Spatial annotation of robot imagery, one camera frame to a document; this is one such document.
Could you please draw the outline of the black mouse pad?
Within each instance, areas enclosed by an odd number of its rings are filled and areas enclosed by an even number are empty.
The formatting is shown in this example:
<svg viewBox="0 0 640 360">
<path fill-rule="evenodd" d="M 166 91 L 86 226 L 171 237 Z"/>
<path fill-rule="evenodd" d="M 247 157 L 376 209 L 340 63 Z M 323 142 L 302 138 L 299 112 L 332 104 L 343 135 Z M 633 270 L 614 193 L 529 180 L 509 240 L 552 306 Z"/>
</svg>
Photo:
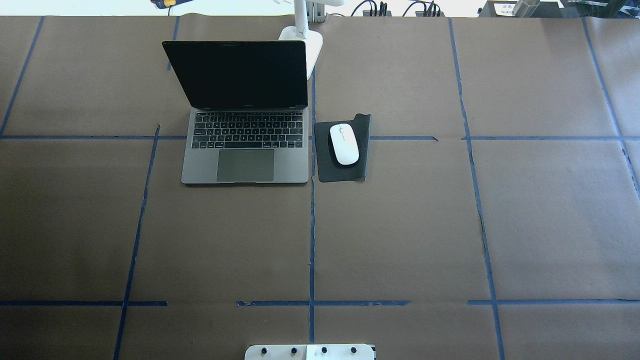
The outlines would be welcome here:
<svg viewBox="0 0 640 360">
<path fill-rule="evenodd" d="M 352 126 L 359 148 L 359 160 L 352 165 L 340 165 L 336 160 L 330 128 L 347 123 Z M 313 128 L 317 155 L 318 179 L 320 182 L 346 182 L 363 179 L 368 171 L 368 151 L 370 146 L 371 114 L 358 113 L 352 120 L 323 121 Z"/>
</svg>

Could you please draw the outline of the white computer mouse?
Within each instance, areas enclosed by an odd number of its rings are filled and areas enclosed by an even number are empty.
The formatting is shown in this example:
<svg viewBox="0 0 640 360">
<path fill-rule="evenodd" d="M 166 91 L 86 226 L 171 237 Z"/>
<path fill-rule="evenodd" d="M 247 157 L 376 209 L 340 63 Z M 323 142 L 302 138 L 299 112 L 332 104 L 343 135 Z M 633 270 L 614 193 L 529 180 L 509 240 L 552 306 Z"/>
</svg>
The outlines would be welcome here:
<svg viewBox="0 0 640 360">
<path fill-rule="evenodd" d="M 341 166 L 352 166 L 360 159 L 354 128 L 349 123 L 334 124 L 329 129 L 330 141 L 336 161 Z"/>
</svg>

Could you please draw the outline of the grey laptop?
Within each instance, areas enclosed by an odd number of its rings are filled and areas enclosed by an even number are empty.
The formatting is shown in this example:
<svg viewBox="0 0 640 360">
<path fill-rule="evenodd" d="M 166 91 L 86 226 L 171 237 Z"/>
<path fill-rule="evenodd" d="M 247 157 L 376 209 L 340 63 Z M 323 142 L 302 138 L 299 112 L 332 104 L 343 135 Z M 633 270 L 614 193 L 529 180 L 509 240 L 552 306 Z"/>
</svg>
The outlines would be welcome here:
<svg viewBox="0 0 640 360">
<path fill-rule="evenodd" d="M 181 182 L 309 180 L 306 44 L 163 41 L 190 104 Z"/>
</svg>

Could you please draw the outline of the white mounting pillar with base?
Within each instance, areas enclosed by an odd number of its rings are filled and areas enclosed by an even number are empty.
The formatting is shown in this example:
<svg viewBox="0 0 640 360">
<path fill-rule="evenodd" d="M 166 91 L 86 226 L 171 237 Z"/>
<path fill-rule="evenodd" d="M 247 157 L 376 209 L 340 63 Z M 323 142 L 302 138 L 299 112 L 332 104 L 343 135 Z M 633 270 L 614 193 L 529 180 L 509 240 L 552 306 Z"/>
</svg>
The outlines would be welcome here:
<svg viewBox="0 0 640 360">
<path fill-rule="evenodd" d="M 375 360 L 374 345 L 365 343 L 254 344 L 245 360 Z"/>
</svg>

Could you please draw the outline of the black flat box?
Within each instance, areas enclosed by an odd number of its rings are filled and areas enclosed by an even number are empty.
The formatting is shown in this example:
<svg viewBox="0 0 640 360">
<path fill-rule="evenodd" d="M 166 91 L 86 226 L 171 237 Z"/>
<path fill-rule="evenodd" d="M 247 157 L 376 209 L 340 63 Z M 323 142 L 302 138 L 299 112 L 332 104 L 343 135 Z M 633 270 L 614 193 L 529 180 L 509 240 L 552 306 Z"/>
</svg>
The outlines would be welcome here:
<svg viewBox="0 0 640 360">
<path fill-rule="evenodd" d="M 487 0 L 478 9 L 478 18 L 562 18 L 557 1 Z"/>
</svg>

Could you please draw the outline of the silver metal cup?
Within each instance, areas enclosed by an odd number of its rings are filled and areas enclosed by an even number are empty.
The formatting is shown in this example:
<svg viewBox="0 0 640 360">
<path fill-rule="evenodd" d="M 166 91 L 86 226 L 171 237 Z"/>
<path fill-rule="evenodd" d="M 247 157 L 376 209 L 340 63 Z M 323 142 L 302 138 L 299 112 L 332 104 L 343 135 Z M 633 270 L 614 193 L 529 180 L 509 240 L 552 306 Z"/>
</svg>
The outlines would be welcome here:
<svg viewBox="0 0 640 360">
<path fill-rule="evenodd" d="M 541 0 L 517 0 L 512 15 L 515 18 L 531 18 L 540 5 Z"/>
</svg>

